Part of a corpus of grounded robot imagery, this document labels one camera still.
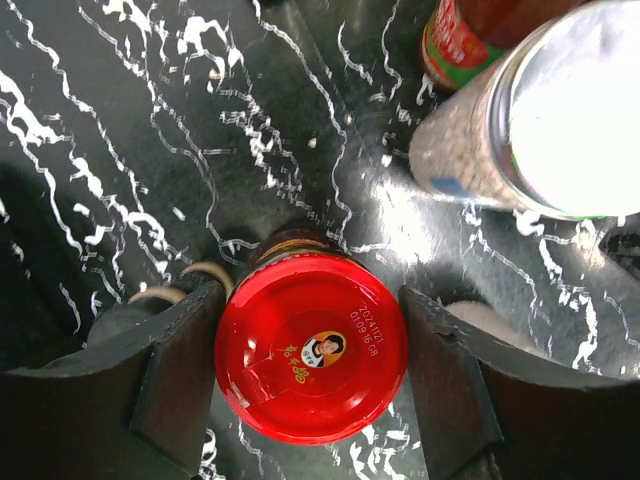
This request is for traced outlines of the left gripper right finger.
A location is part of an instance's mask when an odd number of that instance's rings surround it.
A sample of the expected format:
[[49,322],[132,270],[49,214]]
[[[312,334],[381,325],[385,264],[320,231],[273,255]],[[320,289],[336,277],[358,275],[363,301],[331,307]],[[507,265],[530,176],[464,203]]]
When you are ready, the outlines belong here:
[[510,346],[407,286],[399,301],[429,478],[638,478],[638,381]]

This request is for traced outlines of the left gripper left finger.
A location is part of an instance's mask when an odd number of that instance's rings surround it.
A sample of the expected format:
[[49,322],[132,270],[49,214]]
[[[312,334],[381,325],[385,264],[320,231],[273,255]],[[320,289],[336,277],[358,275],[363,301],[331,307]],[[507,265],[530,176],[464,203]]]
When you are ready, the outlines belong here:
[[96,345],[2,373],[2,478],[195,477],[225,303],[211,281]]

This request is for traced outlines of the red lid chili jar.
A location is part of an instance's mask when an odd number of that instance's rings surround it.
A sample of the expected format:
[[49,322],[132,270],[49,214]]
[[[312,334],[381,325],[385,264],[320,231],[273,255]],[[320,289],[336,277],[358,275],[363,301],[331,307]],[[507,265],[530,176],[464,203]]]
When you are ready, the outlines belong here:
[[251,256],[218,324],[214,360],[225,400],[250,428],[320,445],[385,411],[408,353],[384,283],[326,235],[290,228]]

